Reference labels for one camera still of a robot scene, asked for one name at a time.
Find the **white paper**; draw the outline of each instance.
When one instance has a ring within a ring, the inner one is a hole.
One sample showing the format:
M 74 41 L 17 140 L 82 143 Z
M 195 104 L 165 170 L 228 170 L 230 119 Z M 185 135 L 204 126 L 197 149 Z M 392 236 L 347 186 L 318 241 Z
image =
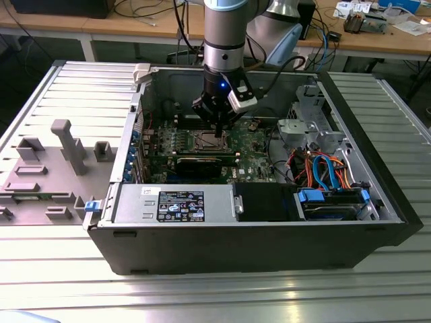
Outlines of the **white paper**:
M 339 2 L 337 3 L 337 7 L 334 10 L 334 17 L 339 17 L 342 19 L 346 19 L 349 15 L 350 10 L 353 11 L 362 11 L 363 13 L 370 12 L 372 2 Z
M 395 28 L 408 32 L 413 36 L 419 36 L 426 33 L 426 27 L 416 22 L 401 22 L 400 24 L 394 25 Z
M 143 187 L 141 189 L 141 195 L 159 195 L 161 187 Z

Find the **green circuit board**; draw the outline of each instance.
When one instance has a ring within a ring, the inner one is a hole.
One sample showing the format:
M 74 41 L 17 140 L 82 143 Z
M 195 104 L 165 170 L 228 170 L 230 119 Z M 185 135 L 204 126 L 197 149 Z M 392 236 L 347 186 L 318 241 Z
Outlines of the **green circuit board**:
M 221 139 L 212 131 L 186 130 L 164 122 L 155 129 L 147 152 L 152 183 L 229 184 L 275 182 L 265 151 L 264 129 L 249 130 L 250 120 L 238 121 Z M 216 159 L 223 163 L 218 177 L 200 181 L 178 176 L 176 164 L 183 159 Z

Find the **motherboard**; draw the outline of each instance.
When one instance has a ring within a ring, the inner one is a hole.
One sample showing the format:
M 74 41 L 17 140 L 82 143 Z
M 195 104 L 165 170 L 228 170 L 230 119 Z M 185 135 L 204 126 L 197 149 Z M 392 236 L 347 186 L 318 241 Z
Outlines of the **motherboard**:
M 178 120 L 155 123 L 142 132 L 139 163 L 143 179 L 157 184 L 275 182 L 267 159 L 267 131 L 250 119 L 220 138 L 210 129 Z

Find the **floor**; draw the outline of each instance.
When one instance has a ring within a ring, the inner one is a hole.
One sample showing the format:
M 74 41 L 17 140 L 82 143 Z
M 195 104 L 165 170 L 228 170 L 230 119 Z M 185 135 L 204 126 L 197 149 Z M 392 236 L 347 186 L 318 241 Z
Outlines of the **floor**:
M 8 39 L 0 38 L 0 52 Z M 21 39 L 23 43 L 19 52 L 6 51 L 0 55 L 0 133 L 7 128 L 27 98 L 38 85 L 44 73 L 49 69 L 51 60 L 31 39 Z M 54 59 L 84 61 L 81 46 L 76 40 L 37 38 L 36 41 L 48 51 Z M 140 44 L 142 58 L 135 58 L 133 44 L 120 42 L 96 42 L 96 52 L 100 61 L 132 63 L 149 61 L 166 63 L 166 55 L 175 52 L 175 45 Z M 179 63 L 186 63 L 185 57 Z M 362 71 L 368 60 L 352 59 L 348 71 Z M 415 73 L 402 61 L 385 61 L 379 63 L 374 72 L 382 75 L 397 93 L 403 97 Z M 431 106 L 429 84 L 412 100 L 410 107 L 427 127 L 431 120 L 426 118 L 425 109 Z

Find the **power supply label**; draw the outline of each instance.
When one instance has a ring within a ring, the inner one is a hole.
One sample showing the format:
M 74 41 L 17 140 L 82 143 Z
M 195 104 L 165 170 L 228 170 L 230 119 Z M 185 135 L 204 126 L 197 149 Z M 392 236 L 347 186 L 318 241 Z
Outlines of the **power supply label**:
M 160 192 L 159 222 L 204 222 L 203 192 Z

